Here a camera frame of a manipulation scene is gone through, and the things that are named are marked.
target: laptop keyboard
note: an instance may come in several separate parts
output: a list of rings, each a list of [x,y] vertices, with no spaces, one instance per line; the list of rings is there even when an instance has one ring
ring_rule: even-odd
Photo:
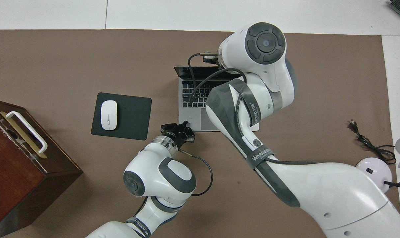
[[[227,82],[228,81],[218,81],[218,80],[206,82],[194,94],[194,102],[190,103],[190,95],[194,91],[194,84],[192,83],[192,81],[183,81],[182,107],[206,107],[207,97],[209,96],[209,93],[212,90],[212,88]]]

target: white robotic arm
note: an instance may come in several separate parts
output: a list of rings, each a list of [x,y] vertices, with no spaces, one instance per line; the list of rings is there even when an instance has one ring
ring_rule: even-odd
[[[196,188],[191,170],[172,159],[183,143],[194,142],[187,123],[162,125],[162,135],[126,167],[125,186],[134,196],[147,196],[144,207],[126,222],[108,222],[87,238],[148,238],[176,216]]]
[[[286,39],[272,24],[246,26],[222,42],[218,62],[245,73],[215,87],[206,103],[212,123],[265,184],[309,213],[329,238],[400,238],[400,215],[360,170],[339,163],[279,161],[249,126],[292,103],[296,79]]]

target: wooden cabinet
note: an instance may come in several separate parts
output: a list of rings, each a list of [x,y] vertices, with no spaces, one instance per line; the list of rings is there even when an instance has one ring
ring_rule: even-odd
[[[25,108],[0,101],[0,237],[31,224],[81,173]]]

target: silver laptop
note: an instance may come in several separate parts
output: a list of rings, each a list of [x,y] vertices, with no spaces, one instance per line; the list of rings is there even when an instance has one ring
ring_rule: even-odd
[[[218,131],[210,121],[206,113],[206,101],[213,87],[227,83],[239,74],[230,74],[227,72],[218,74],[213,79],[207,81],[197,92],[193,103],[189,102],[191,92],[194,90],[194,84],[188,66],[175,66],[178,74],[178,123],[188,121],[188,126],[195,132]],[[217,66],[196,66],[192,67],[196,83],[199,84],[206,77],[218,71]],[[251,127],[253,131],[259,130],[259,124]]]

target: computer mouse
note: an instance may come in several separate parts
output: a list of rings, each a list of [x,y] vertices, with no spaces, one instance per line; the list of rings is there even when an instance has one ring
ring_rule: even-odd
[[[118,125],[118,104],[116,101],[108,100],[101,104],[101,127],[111,131]]]

